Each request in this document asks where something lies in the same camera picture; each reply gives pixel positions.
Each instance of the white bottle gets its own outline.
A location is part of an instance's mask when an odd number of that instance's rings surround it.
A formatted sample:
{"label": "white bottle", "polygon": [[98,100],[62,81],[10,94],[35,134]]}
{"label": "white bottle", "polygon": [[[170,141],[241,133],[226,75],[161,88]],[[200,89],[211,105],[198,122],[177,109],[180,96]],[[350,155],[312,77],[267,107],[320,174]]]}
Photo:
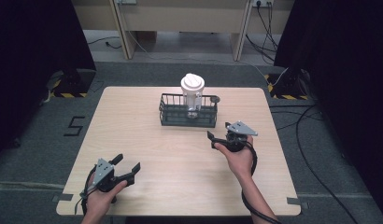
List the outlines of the white bottle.
{"label": "white bottle", "polygon": [[192,73],[188,73],[180,81],[183,90],[183,104],[188,106],[188,118],[195,119],[201,109],[204,80]]}

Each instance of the white lid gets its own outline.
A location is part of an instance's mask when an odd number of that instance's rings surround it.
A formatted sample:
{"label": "white lid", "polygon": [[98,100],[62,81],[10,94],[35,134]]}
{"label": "white lid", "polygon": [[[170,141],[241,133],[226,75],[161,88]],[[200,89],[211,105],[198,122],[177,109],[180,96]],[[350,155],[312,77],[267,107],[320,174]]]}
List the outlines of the white lid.
{"label": "white lid", "polygon": [[180,85],[182,90],[188,93],[197,93],[204,89],[205,82],[201,77],[188,73],[184,78],[182,78]]}

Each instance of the gray carpet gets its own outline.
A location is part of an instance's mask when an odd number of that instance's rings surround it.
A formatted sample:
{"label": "gray carpet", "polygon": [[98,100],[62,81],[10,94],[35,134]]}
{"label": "gray carpet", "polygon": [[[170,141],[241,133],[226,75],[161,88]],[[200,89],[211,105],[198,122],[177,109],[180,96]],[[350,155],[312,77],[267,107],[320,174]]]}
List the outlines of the gray carpet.
{"label": "gray carpet", "polygon": [[[179,86],[187,73],[202,76],[208,87],[265,90],[303,211],[297,217],[280,217],[283,223],[353,223],[312,175],[297,145],[294,123],[306,110],[298,105],[312,105],[315,101],[270,98],[262,75],[247,65],[96,63],[96,67],[97,74],[86,98],[51,98],[28,123],[21,136],[21,146],[1,153],[0,223],[79,223],[81,217],[56,214],[55,197],[62,193],[103,89]],[[270,66],[261,69],[264,74],[281,71]],[[354,167],[342,157],[330,125],[320,112],[319,107],[314,107],[308,112],[311,117],[299,125],[300,143],[310,166],[359,223],[383,223],[374,200]],[[74,123],[83,126],[80,135],[64,136],[76,132],[68,128],[74,116],[84,117]],[[125,217],[107,217],[105,223],[124,221]],[[251,223],[251,220],[248,217],[127,217],[127,223]]]}

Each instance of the hand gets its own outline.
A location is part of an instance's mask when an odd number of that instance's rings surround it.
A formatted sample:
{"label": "hand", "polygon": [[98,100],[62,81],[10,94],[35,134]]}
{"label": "hand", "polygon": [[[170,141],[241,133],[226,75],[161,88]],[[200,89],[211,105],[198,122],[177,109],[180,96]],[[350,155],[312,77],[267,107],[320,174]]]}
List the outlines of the hand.
{"label": "hand", "polygon": [[[93,175],[90,178],[90,184],[93,181]],[[82,223],[100,223],[106,212],[109,210],[113,198],[127,186],[127,181],[121,181],[109,192],[102,192],[99,189],[94,190],[87,200],[87,213]]]}
{"label": "hand", "polygon": [[[247,141],[253,146],[252,136],[248,135]],[[250,168],[252,167],[253,157],[247,147],[244,147],[238,152],[231,152],[226,146],[220,143],[215,143],[214,147],[226,157],[230,170],[238,179],[251,176]]]}

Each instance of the basket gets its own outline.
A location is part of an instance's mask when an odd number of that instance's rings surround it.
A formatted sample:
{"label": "basket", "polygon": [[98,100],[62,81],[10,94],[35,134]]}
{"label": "basket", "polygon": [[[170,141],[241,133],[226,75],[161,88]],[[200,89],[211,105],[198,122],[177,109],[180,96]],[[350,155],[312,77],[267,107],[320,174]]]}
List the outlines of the basket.
{"label": "basket", "polygon": [[160,121],[163,126],[188,126],[215,128],[218,113],[218,102],[220,98],[216,95],[203,95],[200,111],[197,118],[188,118],[188,106],[183,104],[182,94],[163,93],[160,101]]}

